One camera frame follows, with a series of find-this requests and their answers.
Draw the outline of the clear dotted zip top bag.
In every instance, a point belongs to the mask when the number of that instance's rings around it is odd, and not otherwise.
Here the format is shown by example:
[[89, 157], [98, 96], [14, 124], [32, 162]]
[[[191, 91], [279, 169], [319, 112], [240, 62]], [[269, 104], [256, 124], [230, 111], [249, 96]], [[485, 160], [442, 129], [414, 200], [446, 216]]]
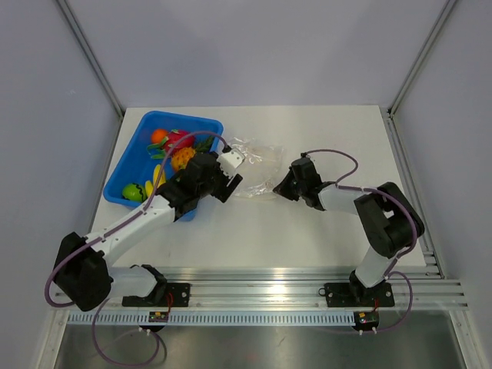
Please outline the clear dotted zip top bag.
[[229, 145], [244, 156], [244, 163], [238, 169], [243, 180], [234, 190], [234, 196], [259, 201], [275, 199], [277, 195], [273, 189], [279, 182], [284, 147], [266, 145], [253, 138], [237, 137], [231, 138]]

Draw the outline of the yellow toy banana bunch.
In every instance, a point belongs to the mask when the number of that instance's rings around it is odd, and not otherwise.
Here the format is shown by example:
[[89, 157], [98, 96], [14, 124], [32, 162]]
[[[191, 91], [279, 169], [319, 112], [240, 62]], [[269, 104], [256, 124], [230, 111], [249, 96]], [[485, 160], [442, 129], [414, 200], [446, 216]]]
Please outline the yellow toy banana bunch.
[[160, 164], [155, 165], [153, 170], [152, 180], [147, 180], [145, 182], [145, 193], [149, 198], [156, 188], [159, 188], [166, 182], [165, 171], [162, 169]]

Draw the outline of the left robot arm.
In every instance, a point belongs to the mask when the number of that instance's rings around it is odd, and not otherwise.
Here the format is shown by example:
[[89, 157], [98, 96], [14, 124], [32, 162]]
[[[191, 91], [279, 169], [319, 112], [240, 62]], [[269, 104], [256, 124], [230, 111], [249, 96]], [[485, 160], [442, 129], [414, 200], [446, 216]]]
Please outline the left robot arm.
[[242, 177], [237, 169], [244, 156], [235, 149], [217, 154], [198, 153], [154, 196], [109, 228], [83, 237], [66, 235], [58, 250], [52, 282], [81, 311], [98, 308], [110, 298], [130, 306], [154, 307], [166, 298], [168, 281], [149, 264], [128, 269], [115, 262], [153, 231], [173, 224], [212, 196], [226, 202]]

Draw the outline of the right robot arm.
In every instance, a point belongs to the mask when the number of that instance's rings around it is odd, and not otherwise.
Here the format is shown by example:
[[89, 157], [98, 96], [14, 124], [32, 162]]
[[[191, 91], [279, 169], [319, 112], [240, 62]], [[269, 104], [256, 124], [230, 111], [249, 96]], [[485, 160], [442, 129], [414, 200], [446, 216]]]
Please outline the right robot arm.
[[425, 232], [419, 214], [401, 189], [387, 181], [376, 188], [323, 181], [308, 153], [293, 161], [273, 192], [290, 201], [304, 200], [318, 211], [356, 215], [369, 248], [346, 282], [320, 290], [330, 308], [390, 308], [395, 305], [388, 279], [399, 260]]

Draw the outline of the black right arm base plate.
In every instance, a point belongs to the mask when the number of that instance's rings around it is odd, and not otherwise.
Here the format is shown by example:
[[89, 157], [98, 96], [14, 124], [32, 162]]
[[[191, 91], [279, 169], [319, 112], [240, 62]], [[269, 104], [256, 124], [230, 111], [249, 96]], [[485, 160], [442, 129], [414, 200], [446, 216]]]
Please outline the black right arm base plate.
[[349, 282], [326, 283], [325, 298], [329, 308], [392, 308], [395, 306], [389, 283], [364, 288]]

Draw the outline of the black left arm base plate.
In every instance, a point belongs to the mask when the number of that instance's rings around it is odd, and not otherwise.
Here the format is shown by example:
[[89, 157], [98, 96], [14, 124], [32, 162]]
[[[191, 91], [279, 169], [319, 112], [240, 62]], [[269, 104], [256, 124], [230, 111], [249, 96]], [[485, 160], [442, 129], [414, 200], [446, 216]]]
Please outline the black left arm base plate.
[[191, 295], [189, 283], [168, 282], [166, 285], [157, 285], [144, 298], [127, 296], [122, 298], [122, 306], [127, 308], [187, 308]]

